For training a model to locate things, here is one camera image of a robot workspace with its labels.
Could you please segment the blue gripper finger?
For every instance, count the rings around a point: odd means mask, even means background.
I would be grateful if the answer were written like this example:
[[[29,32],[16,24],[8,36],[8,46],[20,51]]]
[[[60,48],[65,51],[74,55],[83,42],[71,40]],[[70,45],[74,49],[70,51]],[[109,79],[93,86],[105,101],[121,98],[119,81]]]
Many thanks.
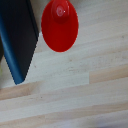
[[[26,78],[38,36],[30,0],[0,0],[0,37],[16,84]]]

